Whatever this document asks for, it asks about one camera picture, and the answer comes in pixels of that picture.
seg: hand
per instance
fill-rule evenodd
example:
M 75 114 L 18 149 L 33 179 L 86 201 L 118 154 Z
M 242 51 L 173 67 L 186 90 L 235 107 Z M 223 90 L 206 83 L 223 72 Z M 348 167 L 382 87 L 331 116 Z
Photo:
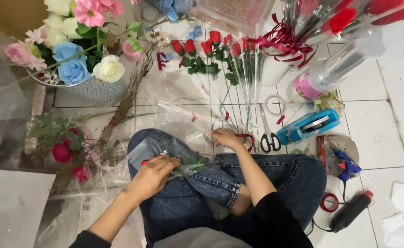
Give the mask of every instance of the hand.
M 241 146 L 243 147 L 242 139 L 236 137 L 234 131 L 230 128 L 218 128 L 216 130 L 210 130 L 208 133 L 213 138 L 213 144 L 216 144 L 217 147 L 223 145 L 232 150 Z
M 170 172 L 178 166 L 179 158 L 170 158 L 168 155 L 154 157 L 139 169 L 126 190 L 135 194 L 141 203 L 161 191 Z

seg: blue rose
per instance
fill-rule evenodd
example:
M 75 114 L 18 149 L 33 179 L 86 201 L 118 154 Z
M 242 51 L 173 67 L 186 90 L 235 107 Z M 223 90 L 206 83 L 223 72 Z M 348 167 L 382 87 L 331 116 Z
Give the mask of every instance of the blue rose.
M 60 62 L 63 59 L 67 59 L 77 52 L 82 51 L 84 51 L 84 49 L 77 44 L 73 44 L 72 42 L 62 42 L 61 44 L 55 46 L 55 48 L 53 49 L 54 55 L 52 57 L 56 60 L 56 62 Z M 87 60 L 87 57 L 84 54 L 81 54 L 77 57 L 74 57 L 73 59 L 83 60 L 85 62 Z
M 85 62 L 78 59 L 62 62 L 58 67 L 58 75 L 67 85 L 84 82 L 92 76 L 87 70 Z

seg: scissors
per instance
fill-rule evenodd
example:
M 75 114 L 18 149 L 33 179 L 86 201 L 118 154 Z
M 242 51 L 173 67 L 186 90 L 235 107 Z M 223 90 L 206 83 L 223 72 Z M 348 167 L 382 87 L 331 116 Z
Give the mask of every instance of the scissors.
M 265 126 L 265 134 L 262 135 L 262 138 L 260 140 L 260 146 L 262 147 L 262 150 L 264 152 L 270 152 L 271 148 L 275 151 L 280 150 L 282 147 L 282 144 L 280 143 L 279 137 L 277 135 L 275 135 L 273 132 L 271 132 L 270 127 L 268 126 L 268 121 L 266 120 L 266 115 L 265 115 L 265 111 L 263 110 L 262 104 L 260 104 L 260 113 L 262 115 L 263 125 Z M 276 138 L 277 142 L 278 142 L 277 148 L 276 148 L 276 143 L 274 141 L 274 138 Z M 263 146 L 263 140 L 266 141 L 266 146 L 268 147 L 268 150 L 265 150 L 265 147 Z

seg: foot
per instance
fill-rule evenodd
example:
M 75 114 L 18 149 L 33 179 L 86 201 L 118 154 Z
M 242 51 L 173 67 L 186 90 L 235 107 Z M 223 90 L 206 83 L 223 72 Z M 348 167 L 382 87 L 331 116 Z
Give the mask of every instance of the foot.
M 250 207 L 251 203 L 250 191 L 245 184 L 241 183 L 239 195 L 231 207 L 231 213 L 233 215 L 241 215 Z

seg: clear plastic box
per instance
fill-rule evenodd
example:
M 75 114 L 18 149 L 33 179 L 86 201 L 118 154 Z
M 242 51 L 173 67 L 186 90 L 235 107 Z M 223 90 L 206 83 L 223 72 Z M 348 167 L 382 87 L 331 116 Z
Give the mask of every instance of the clear plastic box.
M 216 28 L 238 34 L 254 34 L 255 25 L 265 19 L 275 0 L 199 0 L 198 19 Z

